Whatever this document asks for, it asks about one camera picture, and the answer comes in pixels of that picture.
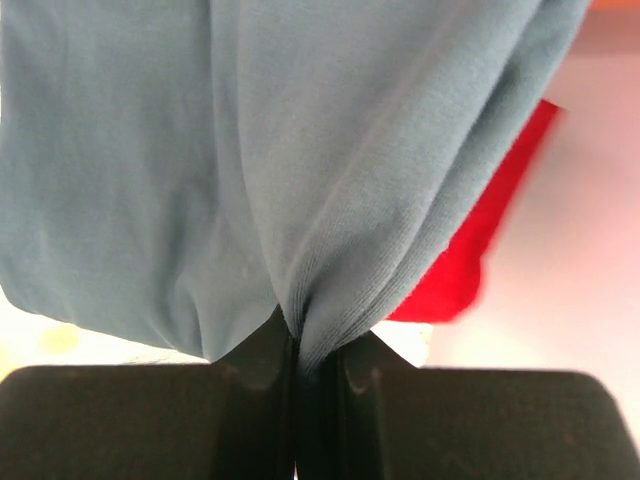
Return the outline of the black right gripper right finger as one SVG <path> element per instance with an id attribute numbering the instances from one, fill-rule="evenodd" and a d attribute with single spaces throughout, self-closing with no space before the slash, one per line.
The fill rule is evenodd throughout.
<path id="1" fill-rule="evenodd" d="M 635 479 L 617 404 L 571 371 L 417 368 L 367 334 L 332 354 L 303 479 Z"/>

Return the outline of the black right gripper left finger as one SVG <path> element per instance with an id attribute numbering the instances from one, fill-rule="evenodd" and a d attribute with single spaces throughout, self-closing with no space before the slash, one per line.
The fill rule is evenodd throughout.
<path id="1" fill-rule="evenodd" d="M 32 366 L 1 384 L 5 479 L 290 479 L 280 311 L 211 364 Z"/>

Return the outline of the blue-grey t-shirt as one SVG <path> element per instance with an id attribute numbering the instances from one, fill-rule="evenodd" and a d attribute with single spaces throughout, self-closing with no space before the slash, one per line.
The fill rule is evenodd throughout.
<path id="1" fill-rule="evenodd" d="M 314 370 L 445 250 L 584 1 L 5 1 L 1 287 L 216 360 L 281 308 Z"/>

